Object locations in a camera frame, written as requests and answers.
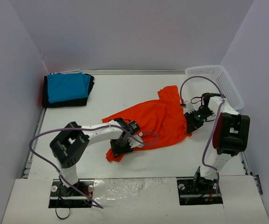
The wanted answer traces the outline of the white plastic basket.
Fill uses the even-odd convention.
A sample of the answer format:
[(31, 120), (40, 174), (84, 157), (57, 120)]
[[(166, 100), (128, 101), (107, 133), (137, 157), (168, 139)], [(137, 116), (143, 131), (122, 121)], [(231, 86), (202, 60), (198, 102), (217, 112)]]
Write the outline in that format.
[[(189, 77), (203, 76), (211, 79), (220, 88), (228, 103), (235, 110), (243, 109), (244, 102), (240, 93), (223, 66), (206, 65), (190, 67), (185, 70), (185, 74)], [(193, 96), (200, 96), (206, 92), (219, 93), (218, 89), (211, 82), (203, 78), (193, 78), (188, 81), (188, 84)]]

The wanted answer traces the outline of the black folded t shirt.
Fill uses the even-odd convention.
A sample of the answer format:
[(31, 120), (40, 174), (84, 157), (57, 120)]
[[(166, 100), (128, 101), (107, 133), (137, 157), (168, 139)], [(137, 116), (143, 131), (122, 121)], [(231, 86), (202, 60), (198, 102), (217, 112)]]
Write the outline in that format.
[[(93, 89), (94, 86), (94, 77), (92, 76), (92, 81), (90, 82), (89, 86), (89, 95)], [(48, 91), (47, 91), (47, 75), (44, 77), (43, 81), (43, 87), (42, 87), (42, 107), (44, 108), (60, 108), (60, 107), (80, 107), (85, 106), (87, 104), (87, 98), (82, 99), (75, 99), (75, 100), (69, 100), (64, 102), (58, 102), (58, 103), (49, 103), (48, 101)]]

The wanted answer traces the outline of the orange t shirt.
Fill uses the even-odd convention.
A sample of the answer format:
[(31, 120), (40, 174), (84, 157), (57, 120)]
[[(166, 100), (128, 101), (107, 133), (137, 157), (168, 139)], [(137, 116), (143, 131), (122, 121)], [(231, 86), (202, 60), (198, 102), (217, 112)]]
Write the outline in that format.
[(158, 91), (159, 99), (139, 103), (123, 111), (102, 119), (103, 123), (115, 118), (134, 120), (138, 123), (144, 143), (153, 145), (134, 148), (146, 151), (168, 147), (183, 141), (187, 132), (187, 122), (180, 106), (180, 96), (176, 85), (166, 86)]

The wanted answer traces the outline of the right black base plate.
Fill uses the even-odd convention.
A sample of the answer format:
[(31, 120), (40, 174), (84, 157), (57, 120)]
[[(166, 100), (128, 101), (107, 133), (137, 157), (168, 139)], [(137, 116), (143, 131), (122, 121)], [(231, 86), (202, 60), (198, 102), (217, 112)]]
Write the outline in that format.
[(178, 198), (181, 206), (222, 204), (222, 197), (216, 194), (216, 184), (209, 181), (194, 185), (193, 178), (177, 178)]

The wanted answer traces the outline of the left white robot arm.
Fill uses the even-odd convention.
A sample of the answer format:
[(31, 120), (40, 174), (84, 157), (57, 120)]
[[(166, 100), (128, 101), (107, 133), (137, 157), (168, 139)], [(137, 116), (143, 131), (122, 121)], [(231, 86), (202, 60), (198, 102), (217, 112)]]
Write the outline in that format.
[(60, 174), (65, 179), (62, 190), (68, 195), (78, 192), (79, 178), (76, 164), (87, 146), (109, 140), (115, 157), (130, 153), (135, 147), (144, 146), (138, 135), (140, 127), (135, 121), (127, 123), (122, 118), (116, 118), (94, 126), (79, 126), (76, 122), (71, 122), (66, 128), (85, 129), (84, 131), (61, 131), (50, 143), (52, 153), (59, 165)]

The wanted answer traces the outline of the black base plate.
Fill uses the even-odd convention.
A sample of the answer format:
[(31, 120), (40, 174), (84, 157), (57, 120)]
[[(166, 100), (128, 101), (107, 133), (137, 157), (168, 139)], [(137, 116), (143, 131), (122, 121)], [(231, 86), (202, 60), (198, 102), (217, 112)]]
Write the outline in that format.
[(92, 202), (59, 179), (52, 182), (48, 208), (91, 208)]
[(178, 198), (181, 206), (222, 204), (222, 197), (216, 194), (216, 184), (209, 181), (194, 185), (193, 178), (177, 178)]

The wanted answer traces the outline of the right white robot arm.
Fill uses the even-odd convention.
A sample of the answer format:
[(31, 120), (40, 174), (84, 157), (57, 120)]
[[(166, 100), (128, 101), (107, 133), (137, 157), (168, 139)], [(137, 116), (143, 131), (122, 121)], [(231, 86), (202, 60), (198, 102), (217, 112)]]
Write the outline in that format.
[(208, 118), (215, 116), (213, 129), (202, 155), (202, 165), (197, 169), (192, 187), (202, 193), (217, 182), (219, 172), (226, 163), (247, 148), (250, 117), (231, 107), (222, 94), (204, 93), (197, 110), (184, 114), (187, 133), (198, 130)]

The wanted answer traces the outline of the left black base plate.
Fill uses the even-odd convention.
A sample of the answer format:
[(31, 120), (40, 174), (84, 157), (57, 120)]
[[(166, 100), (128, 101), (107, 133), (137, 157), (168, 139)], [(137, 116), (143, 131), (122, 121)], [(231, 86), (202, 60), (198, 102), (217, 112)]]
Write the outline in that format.
[(52, 182), (48, 208), (91, 208), (92, 202), (59, 179)]

